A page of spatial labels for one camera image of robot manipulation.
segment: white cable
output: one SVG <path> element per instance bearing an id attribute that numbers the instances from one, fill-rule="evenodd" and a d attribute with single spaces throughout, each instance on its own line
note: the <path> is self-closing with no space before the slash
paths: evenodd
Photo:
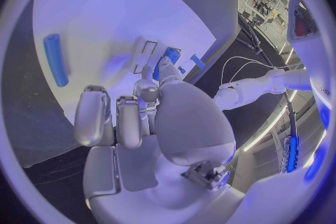
<path id="1" fill-rule="evenodd" d="M 245 63 L 242 67 L 239 68 L 239 70 L 234 74 L 234 76 L 230 79 L 229 83 L 235 78 L 235 76 L 240 72 L 240 70 L 242 70 L 246 65 L 248 65 L 249 63 L 256 63 L 256 62 L 248 62 Z"/>
<path id="2" fill-rule="evenodd" d="M 233 56 L 233 57 L 231 57 L 230 59 L 228 59 L 228 60 L 225 62 L 225 64 L 223 65 L 223 69 L 222 69 L 222 77 L 221 77 L 221 85 L 223 84 L 224 68 L 225 68 L 227 62 L 228 62 L 229 60 L 231 60 L 231 59 L 234 59 L 234 58 L 241 58 L 241 59 L 249 60 L 249 61 L 251 61 L 251 62 L 259 63 L 259 64 L 261 64 L 262 66 L 266 66 L 266 67 L 270 67 L 270 68 L 287 68 L 287 67 L 297 66 L 297 65 L 301 64 L 301 63 L 296 63 L 296 64 L 292 64 L 292 65 L 290 65 L 290 66 L 279 66 L 279 67 L 276 67 L 276 66 L 268 66 L 267 64 L 258 62 L 257 60 L 253 60 L 253 59 L 245 58 L 245 57 L 242 57 L 242 56 Z"/>

